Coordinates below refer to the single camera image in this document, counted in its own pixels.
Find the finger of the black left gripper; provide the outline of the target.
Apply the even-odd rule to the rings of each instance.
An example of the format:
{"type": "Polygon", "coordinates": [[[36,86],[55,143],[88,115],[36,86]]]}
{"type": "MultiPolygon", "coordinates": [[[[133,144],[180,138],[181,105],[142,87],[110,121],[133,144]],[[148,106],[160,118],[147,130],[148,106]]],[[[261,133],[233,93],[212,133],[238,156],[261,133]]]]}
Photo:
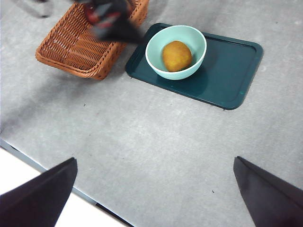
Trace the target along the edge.
{"type": "Polygon", "coordinates": [[[140,44],[143,42],[141,31],[130,22],[118,24],[98,23],[94,25],[94,35],[100,41],[140,44]]]}

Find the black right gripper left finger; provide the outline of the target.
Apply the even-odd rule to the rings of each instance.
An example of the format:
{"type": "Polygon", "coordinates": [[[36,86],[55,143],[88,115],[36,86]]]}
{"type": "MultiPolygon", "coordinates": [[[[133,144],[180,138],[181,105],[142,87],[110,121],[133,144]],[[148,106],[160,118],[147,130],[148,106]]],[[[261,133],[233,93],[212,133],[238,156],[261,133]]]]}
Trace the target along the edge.
{"type": "Polygon", "coordinates": [[[2,227],[54,227],[77,176],[70,158],[0,196],[2,227]]]}

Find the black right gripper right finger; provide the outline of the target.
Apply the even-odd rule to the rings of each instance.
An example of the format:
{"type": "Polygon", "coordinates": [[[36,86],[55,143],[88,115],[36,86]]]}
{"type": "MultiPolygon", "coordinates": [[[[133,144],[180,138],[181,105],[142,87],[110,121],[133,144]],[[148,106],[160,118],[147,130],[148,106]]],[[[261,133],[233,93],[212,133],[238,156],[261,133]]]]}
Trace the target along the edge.
{"type": "Polygon", "coordinates": [[[301,227],[303,191],[237,156],[233,171],[240,194],[257,227],[301,227]]]}

